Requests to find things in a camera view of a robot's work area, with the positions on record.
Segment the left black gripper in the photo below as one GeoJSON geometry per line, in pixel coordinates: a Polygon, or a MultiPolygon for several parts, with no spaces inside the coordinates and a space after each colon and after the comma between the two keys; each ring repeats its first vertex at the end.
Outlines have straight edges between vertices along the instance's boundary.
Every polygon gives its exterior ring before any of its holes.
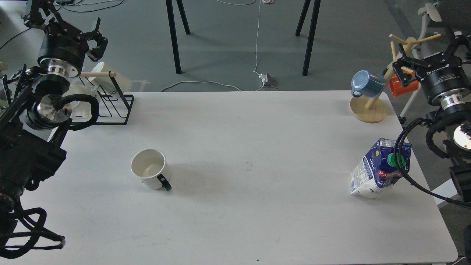
{"type": "Polygon", "coordinates": [[[63,22],[63,19],[54,6],[54,0],[28,0],[22,20],[28,28],[46,30],[37,59],[38,64],[43,68],[62,64],[69,77],[81,74],[86,55],[93,62],[99,61],[108,45],[108,39],[100,30],[99,17],[94,21],[95,27],[92,31],[81,32],[67,22],[59,23],[63,22]],[[52,18],[47,25],[45,17],[50,16],[52,18]],[[96,42],[95,47],[89,46],[88,42],[91,40],[96,42]]]}

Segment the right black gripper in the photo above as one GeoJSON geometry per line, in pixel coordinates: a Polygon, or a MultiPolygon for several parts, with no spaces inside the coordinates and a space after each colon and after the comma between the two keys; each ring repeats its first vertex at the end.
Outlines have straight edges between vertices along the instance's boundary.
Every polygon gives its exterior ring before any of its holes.
{"type": "Polygon", "coordinates": [[[430,67],[419,67],[419,59],[399,55],[394,57],[392,69],[403,87],[419,80],[429,105],[440,105],[447,92],[460,93],[466,97],[470,93],[470,81],[462,69],[462,59],[455,56],[458,47],[465,46],[464,63],[470,63],[471,36],[456,35],[450,40],[443,55],[436,53],[423,59],[430,67]]]}

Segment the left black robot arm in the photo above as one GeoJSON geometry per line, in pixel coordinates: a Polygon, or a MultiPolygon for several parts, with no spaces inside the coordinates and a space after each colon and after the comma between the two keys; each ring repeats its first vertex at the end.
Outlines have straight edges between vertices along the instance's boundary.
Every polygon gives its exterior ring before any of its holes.
{"type": "Polygon", "coordinates": [[[66,95],[69,78],[81,74],[84,59],[103,57],[108,40],[99,31],[83,32],[66,22],[52,0],[29,0],[22,16],[25,26],[45,33],[38,65],[24,65],[13,77],[2,77],[7,108],[1,115],[1,257],[19,258],[38,250],[40,238],[61,249],[65,238],[45,227],[46,210],[23,209],[20,197],[54,176],[66,158],[61,144],[69,130],[92,126],[99,102],[91,95],[66,95]]]}

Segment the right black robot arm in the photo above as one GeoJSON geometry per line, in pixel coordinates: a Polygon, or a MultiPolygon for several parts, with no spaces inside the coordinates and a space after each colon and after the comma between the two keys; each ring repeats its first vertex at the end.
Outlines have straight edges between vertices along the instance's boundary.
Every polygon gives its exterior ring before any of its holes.
{"type": "Polygon", "coordinates": [[[427,127],[425,142],[429,150],[452,163],[449,173],[456,194],[439,195],[417,183],[406,173],[404,165],[397,165],[397,169],[410,185],[431,195],[437,203],[470,209],[470,103],[465,100],[470,95],[470,82],[462,68],[470,63],[470,35],[452,37],[444,52],[424,59],[409,57],[408,43],[399,38],[397,42],[397,47],[392,47],[394,61],[390,70],[404,87],[419,82],[428,104],[438,110],[415,119],[403,129],[393,147],[393,161],[399,160],[412,129],[427,127]]]}

